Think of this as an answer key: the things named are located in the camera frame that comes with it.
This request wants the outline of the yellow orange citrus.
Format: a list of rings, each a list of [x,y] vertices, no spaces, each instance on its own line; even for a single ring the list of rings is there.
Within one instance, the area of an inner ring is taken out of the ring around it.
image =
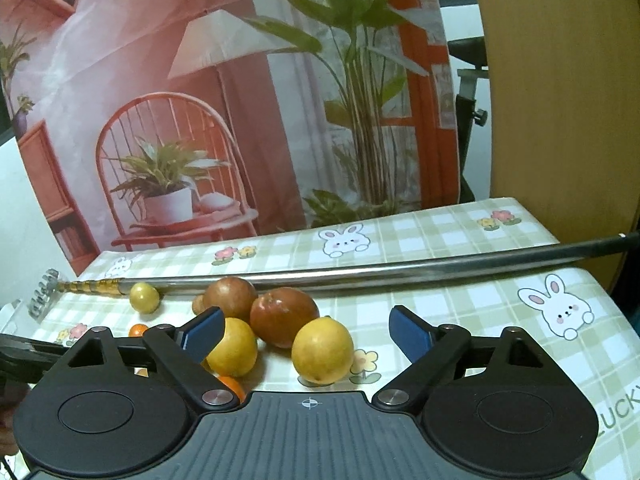
[[[257,338],[247,322],[226,318],[224,336],[206,356],[206,364],[218,375],[239,378],[253,369],[257,357]]]

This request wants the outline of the red brown apple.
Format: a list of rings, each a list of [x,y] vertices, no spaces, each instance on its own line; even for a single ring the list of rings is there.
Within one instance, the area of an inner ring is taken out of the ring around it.
[[[227,276],[210,284],[203,295],[205,309],[217,307],[226,318],[250,322],[250,309],[258,295],[255,287],[237,276]]]

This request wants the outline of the small orange tangerine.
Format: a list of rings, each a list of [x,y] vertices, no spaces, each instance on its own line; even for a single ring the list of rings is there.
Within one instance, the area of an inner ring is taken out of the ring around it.
[[[129,337],[141,337],[147,330],[149,326],[145,324],[134,324],[129,330]]]

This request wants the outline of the small yellow round fruit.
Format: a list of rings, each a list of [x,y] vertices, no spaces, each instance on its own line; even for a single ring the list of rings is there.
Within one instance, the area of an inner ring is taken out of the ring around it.
[[[131,307],[140,314],[152,314],[160,306],[160,293],[149,283],[137,282],[129,292]]]

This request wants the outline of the yellow lemon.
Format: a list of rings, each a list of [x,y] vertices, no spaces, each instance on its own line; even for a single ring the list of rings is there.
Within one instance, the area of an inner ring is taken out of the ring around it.
[[[352,335],[328,316],[305,324],[296,334],[291,359],[305,382],[326,386],[347,375],[354,360]]]

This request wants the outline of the small brown kiwi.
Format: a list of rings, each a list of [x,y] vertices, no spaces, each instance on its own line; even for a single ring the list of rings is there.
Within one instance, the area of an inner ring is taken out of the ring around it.
[[[193,301],[192,301],[192,312],[195,315],[199,315],[204,310],[205,310],[205,307],[204,307],[204,296],[203,295],[195,296]]]

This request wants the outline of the long metal back scratcher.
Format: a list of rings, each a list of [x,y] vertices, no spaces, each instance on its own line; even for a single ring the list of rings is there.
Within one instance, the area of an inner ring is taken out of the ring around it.
[[[257,289],[292,286],[306,292],[391,288],[396,286],[444,284],[447,282],[492,278],[549,266],[566,266],[584,259],[632,252],[639,248],[639,233],[570,244],[551,244],[502,252],[483,252],[444,258],[404,262],[369,263],[362,266],[332,266],[303,270],[245,273],[241,276]],[[41,320],[64,292],[96,296],[128,296],[140,278],[102,278],[102,280],[64,281],[57,270],[43,274],[32,298],[26,302],[29,315]]]

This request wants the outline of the printed room backdrop cloth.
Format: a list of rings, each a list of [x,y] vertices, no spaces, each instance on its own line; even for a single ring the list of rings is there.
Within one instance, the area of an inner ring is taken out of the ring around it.
[[[1,92],[76,272],[460,196],[438,0],[1,0]]]

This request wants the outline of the black office chair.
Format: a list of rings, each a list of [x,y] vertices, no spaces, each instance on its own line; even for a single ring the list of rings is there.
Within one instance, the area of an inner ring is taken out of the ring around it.
[[[475,196],[463,177],[468,156],[472,128],[484,127],[488,121],[488,111],[476,107],[477,81],[489,79],[488,59],[484,36],[461,38],[448,42],[449,54],[453,58],[472,65],[472,68],[459,68],[460,87],[454,100],[457,117],[458,153],[460,170],[460,202],[474,202]]]

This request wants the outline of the wooden board panel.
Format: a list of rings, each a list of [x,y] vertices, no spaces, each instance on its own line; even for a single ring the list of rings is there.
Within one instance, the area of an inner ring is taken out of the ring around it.
[[[477,0],[488,54],[492,196],[558,240],[639,218],[639,0]]]

